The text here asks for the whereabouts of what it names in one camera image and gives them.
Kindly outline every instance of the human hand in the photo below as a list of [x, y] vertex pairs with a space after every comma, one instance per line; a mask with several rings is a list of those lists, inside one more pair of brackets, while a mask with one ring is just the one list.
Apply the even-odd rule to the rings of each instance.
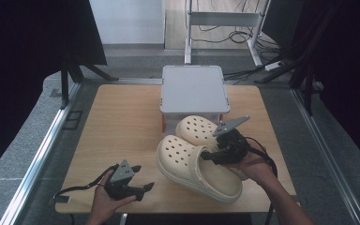
[[[250, 147], [265, 153], [265, 148], [260, 146], [256, 141], [247, 139], [247, 142], [250, 144]], [[262, 157], [251, 152], [248, 152], [240, 162], [223, 166], [242, 171], [247, 177], [254, 180], [260, 186], [264, 179], [273, 178], [274, 176], [268, 163]]]
[[112, 173], [113, 171], [107, 172], [101, 179], [99, 186], [96, 187], [92, 211], [90, 213], [89, 219], [86, 222], [86, 225], [101, 224], [109, 219], [119, 207], [132, 203], [136, 200], [135, 195], [129, 196], [119, 201], [110, 198], [104, 189], [104, 185]]

